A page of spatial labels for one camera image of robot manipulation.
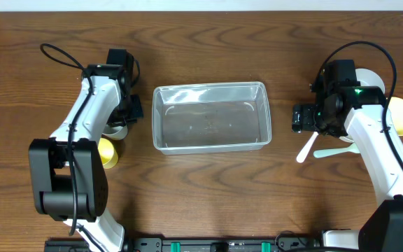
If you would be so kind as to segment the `yellow paper cup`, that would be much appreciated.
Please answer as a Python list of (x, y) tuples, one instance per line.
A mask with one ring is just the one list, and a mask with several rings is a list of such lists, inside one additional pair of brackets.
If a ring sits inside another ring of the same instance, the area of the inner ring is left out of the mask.
[(100, 138), (98, 151), (104, 169), (111, 169), (118, 163), (118, 153), (114, 145), (105, 138)]

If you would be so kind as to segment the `grey paper cup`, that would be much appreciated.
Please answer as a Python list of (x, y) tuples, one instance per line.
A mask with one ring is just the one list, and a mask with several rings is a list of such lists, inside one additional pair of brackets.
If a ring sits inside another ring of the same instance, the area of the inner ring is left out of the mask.
[(106, 125), (102, 134), (109, 139), (120, 141), (128, 135), (128, 126), (110, 127), (109, 125)]

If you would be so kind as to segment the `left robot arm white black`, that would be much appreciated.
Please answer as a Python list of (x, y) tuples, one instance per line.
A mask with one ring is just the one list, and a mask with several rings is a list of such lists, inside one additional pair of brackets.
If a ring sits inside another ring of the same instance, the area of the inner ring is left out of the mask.
[(125, 228), (106, 208), (108, 180), (98, 144), (102, 136), (122, 140), (129, 125), (143, 117), (139, 96), (131, 93), (139, 61), (112, 48), (106, 63), (68, 66), (81, 72), (81, 90), (64, 122), (29, 146), (34, 206), (38, 213), (70, 227), (80, 239), (50, 239), (45, 251), (133, 251)]

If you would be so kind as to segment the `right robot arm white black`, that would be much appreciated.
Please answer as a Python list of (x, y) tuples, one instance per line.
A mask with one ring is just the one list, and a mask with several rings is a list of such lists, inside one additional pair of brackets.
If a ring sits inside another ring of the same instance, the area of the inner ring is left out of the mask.
[(359, 150), (378, 207), (359, 230), (322, 233), (324, 251), (403, 251), (403, 143), (378, 84), (359, 81), (351, 59), (327, 63), (311, 86), (313, 104), (293, 107), (292, 130), (312, 137), (299, 152), (302, 163), (320, 134), (347, 138)]

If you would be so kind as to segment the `clear plastic container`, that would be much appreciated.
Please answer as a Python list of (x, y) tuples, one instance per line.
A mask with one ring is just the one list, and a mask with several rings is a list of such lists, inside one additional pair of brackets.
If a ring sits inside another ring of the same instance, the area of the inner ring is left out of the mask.
[(259, 150), (272, 139), (264, 83), (157, 87), (152, 134), (154, 147), (165, 155)]

